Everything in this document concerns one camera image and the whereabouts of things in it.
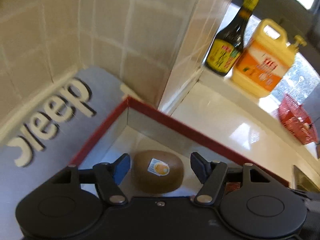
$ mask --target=soy sauce bottle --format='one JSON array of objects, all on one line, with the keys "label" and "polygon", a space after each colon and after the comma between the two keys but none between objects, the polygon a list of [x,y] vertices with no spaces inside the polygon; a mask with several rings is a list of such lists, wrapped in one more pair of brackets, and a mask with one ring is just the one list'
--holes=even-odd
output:
[{"label": "soy sauce bottle", "polygon": [[244,30],[259,0],[244,0],[231,23],[217,33],[205,61],[205,66],[225,76],[244,49]]}]

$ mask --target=white countertop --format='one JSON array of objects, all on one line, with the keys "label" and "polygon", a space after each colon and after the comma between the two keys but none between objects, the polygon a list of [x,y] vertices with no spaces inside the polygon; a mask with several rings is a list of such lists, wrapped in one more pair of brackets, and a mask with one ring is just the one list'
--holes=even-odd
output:
[{"label": "white countertop", "polygon": [[290,183],[293,182],[292,167],[296,165],[320,187],[320,175],[301,157],[296,144],[287,144],[237,104],[200,82],[193,86],[172,117]]}]

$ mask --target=stainless steel sink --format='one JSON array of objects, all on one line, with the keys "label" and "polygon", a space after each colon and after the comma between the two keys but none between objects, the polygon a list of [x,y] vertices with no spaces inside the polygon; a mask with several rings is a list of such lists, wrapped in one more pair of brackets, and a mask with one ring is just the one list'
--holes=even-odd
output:
[{"label": "stainless steel sink", "polygon": [[294,189],[320,193],[320,188],[318,188],[296,165],[293,165],[293,175]]}]

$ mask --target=windowsill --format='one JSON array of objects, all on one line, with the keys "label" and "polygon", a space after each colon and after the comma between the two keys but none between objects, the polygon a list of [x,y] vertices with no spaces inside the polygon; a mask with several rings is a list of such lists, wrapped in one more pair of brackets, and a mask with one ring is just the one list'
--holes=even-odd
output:
[{"label": "windowsill", "polygon": [[220,77],[204,67],[199,82],[244,109],[262,126],[269,128],[285,143],[294,148],[308,163],[318,162],[315,143],[301,145],[280,123],[277,115],[280,102],[272,95],[260,99],[256,98],[233,83],[231,75],[232,72],[230,71],[225,77]]}]

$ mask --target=white tile wall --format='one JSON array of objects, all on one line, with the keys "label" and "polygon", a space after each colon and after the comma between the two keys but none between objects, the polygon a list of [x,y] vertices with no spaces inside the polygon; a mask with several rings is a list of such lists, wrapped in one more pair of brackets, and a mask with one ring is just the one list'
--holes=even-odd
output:
[{"label": "white tile wall", "polygon": [[[0,0],[0,123],[42,87],[91,64],[157,106],[178,52],[179,60],[183,48],[189,59],[201,58],[209,41],[197,38],[217,24],[208,20],[214,0],[197,1]],[[192,39],[180,49],[187,28]]]},{"label": "white tile wall", "polygon": [[176,58],[159,109],[196,72],[217,32],[231,0],[199,0]]}]

